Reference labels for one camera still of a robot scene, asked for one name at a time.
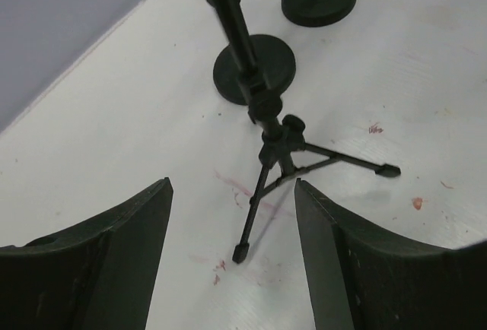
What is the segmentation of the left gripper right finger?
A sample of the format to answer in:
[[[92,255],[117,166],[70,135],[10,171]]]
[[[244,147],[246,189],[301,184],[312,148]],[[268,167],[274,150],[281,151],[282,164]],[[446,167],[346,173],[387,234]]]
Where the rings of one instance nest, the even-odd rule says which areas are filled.
[[[298,231],[318,329],[484,329],[486,244],[460,249],[401,236],[294,187]]]

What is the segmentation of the black tripod shock-mount stand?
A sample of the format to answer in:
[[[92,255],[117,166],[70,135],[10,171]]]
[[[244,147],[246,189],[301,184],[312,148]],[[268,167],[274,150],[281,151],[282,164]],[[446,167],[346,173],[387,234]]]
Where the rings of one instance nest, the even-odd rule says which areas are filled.
[[[390,179],[398,177],[401,170],[387,163],[378,165],[307,143],[303,135],[305,124],[297,116],[287,115],[279,121],[282,99],[270,88],[259,69],[240,5],[237,0],[212,1],[237,64],[237,83],[246,98],[250,119],[263,130],[263,147],[259,153],[262,168],[250,199],[250,209],[240,242],[235,246],[232,256],[232,261],[240,264],[246,259],[250,248],[250,233],[261,198],[284,182],[339,161],[372,170],[378,176]]]

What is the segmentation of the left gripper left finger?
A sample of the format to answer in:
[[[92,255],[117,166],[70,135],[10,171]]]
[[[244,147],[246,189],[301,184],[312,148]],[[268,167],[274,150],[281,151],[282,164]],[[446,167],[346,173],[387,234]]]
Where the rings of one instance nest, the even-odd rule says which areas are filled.
[[[173,198],[168,178],[25,246],[1,249],[3,329],[144,329]]]

